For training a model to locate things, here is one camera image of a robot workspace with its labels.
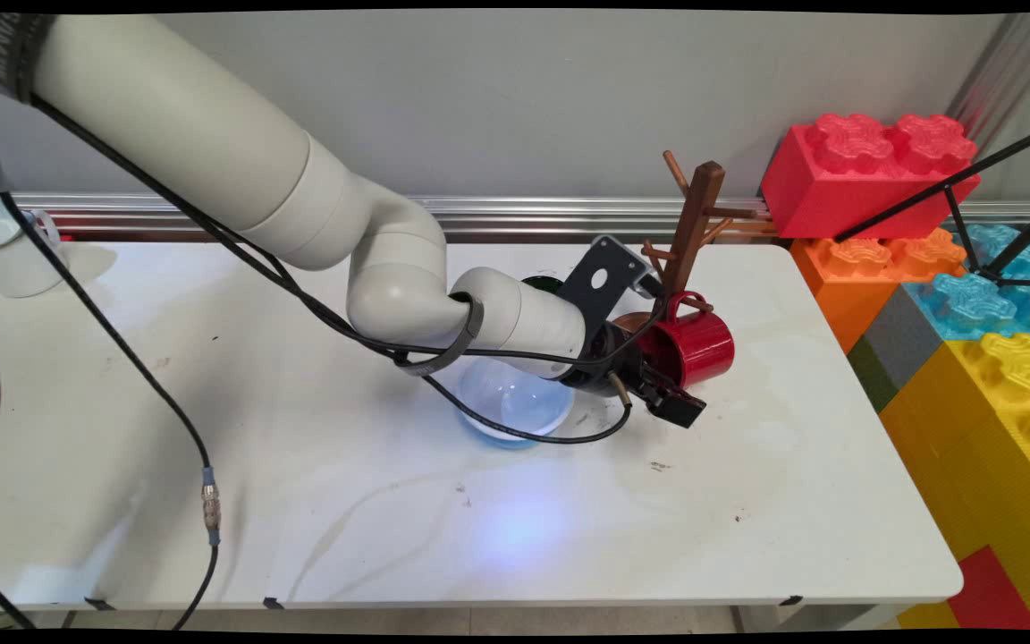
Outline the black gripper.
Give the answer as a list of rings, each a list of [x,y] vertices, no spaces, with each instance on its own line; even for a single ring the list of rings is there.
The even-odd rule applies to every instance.
[[[619,391],[612,382],[612,375],[616,375],[629,394],[645,401],[650,415],[676,427],[692,427],[706,408],[703,400],[676,383],[647,378],[645,355],[630,338],[632,334],[621,327],[602,323],[592,341],[579,355],[584,361],[597,361],[597,364],[572,366],[569,387],[598,398],[618,398]]]

